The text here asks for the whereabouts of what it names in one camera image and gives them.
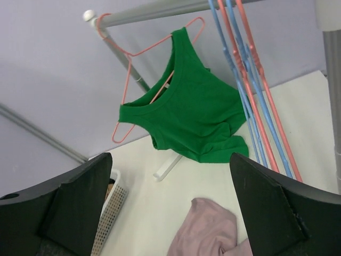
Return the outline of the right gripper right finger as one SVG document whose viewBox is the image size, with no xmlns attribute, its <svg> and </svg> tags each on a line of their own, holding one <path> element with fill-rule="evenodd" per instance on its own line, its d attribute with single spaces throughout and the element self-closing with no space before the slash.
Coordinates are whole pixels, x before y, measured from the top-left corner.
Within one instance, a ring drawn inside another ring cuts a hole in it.
<svg viewBox="0 0 341 256">
<path fill-rule="evenodd" d="M 237 153 L 230 171 L 253 255 L 340 255 L 340 195 Z"/>
</svg>

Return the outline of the blue hanger of brown top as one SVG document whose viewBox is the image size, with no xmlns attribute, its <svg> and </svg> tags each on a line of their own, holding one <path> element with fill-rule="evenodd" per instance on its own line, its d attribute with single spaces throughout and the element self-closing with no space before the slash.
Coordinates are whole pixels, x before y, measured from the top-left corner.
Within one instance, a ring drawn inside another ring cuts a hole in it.
<svg viewBox="0 0 341 256">
<path fill-rule="evenodd" d="M 260 112 L 265 117 L 272 139 L 281 158 L 286 176 L 301 181 L 301 175 L 290 149 L 289 142 L 281 124 L 264 69 L 256 51 L 253 36 L 242 1 L 218 1 L 226 31 L 232 45 L 232 55 L 238 89 L 246 102 L 248 119 L 256 159 L 265 167 L 280 172 Z"/>
</svg>

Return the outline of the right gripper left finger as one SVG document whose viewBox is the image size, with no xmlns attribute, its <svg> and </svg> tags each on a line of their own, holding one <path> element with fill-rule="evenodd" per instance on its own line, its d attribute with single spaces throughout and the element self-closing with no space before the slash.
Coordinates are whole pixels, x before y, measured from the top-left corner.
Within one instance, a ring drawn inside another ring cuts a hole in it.
<svg viewBox="0 0 341 256">
<path fill-rule="evenodd" d="M 111 154 L 102 153 L 1 197 L 1 255 L 90 255 L 111 168 Z"/>
</svg>

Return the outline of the green tank top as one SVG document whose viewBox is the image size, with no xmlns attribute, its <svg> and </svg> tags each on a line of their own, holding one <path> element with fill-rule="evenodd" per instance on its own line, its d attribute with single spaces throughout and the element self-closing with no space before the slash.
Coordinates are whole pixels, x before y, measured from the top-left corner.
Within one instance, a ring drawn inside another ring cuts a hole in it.
<svg viewBox="0 0 341 256">
<path fill-rule="evenodd" d="M 233 153 L 249 154 L 237 135 L 246 121 L 238 90 L 203 65 L 185 28 L 172 33 L 170 59 L 160 80 L 139 99 L 121 105 L 119 121 L 145 129 L 154 148 L 171 149 L 199 163 L 228 163 Z"/>
</svg>

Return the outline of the pink hanger of black top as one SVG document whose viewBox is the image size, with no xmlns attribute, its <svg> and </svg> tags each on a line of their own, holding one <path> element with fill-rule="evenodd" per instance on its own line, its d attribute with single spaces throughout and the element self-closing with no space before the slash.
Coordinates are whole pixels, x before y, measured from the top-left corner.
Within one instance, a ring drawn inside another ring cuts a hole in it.
<svg viewBox="0 0 341 256">
<path fill-rule="evenodd" d="M 266 80 L 266 77 L 265 77 L 264 68 L 263 68 L 263 66 L 261 64 L 261 61 L 259 59 L 259 55 L 258 55 L 258 52 L 257 52 L 257 49 L 256 49 L 256 45 L 254 43 L 253 35 L 251 33 L 251 30 L 250 30 L 249 22 L 248 22 L 247 15 L 245 13 L 245 9 L 243 7 L 242 1 L 236 0 L 236 4 L 237 4 L 237 7 L 238 7 L 238 10 L 239 10 L 241 19 L 242 19 L 242 23 L 243 23 L 243 26 L 244 26 L 244 29 L 245 29 L 248 41 L 249 41 L 249 48 L 250 48 L 251 56 L 253 58 L 253 61 L 254 61 L 255 67 L 257 69 L 258 75 L 259 75 L 259 77 L 261 78 L 261 80 L 263 82 L 264 89 L 265 89 L 265 92 L 266 92 L 266 95 L 267 95 L 267 99 L 268 99 L 268 102 L 270 104 L 270 107 L 271 107 L 271 110 L 272 110 L 272 114 L 274 116 L 277 128 L 279 130 L 279 133 L 280 133 L 280 136 L 281 136 L 284 148 L 286 150 L 287 156 L 289 158 L 291 167 L 293 169 L 295 178 L 296 178 L 297 181 L 303 182 L 301 174 L 300 174 L 300 172 L 298 170 L 296 161 L 294 159 L 293 153 L 291 151 L 289 142 L 287 140 L 285 131 L 284 131 L 283 127 L 282 127 L 282 123 L 281 123 L 280 117 L 278 115 L 276 106 L 274 104 L 274 101 L 273 101 L 273 98 L 272 98 L 272 94 L 270 92 L 270 89 L 269 89 L 269 86 L 268 86 L 268 83 L 267 83 L 267 80 Z"/>
</svg>

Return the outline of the pink tank top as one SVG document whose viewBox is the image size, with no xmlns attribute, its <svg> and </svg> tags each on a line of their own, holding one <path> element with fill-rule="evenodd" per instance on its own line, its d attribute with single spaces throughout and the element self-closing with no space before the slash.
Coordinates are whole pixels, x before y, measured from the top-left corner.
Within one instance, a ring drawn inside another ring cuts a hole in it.
<svg viewBox="0 0 341 256">
<path fill-rule="evenodd" d="M 194 198 L 168 255 L 252 255 L 249 239 L 238 244 L 236 216 L 207 198 Z"/>
</svg>

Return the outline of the brown tank top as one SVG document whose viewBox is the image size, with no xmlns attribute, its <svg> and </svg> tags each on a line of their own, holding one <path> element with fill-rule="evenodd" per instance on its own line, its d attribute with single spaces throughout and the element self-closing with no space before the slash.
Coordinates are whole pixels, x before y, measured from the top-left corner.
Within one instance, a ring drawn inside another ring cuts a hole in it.
<svg viewBox="0 0 341 256">
<path fill-rule="evenodd" d="M 107 187 L 107 192 L 106 192 L 104 201 L 106 201 L 107 198 L 109 197 L 109 194 L 111 193 L 111 190 L 113 189 L 114 184 L 115 184 L 115 180 L 112 179 L 112 178 L 110 178 L 110 179 L 109 179 L 109 183 L 108 183 L 108 187 Z"/>
</svg>

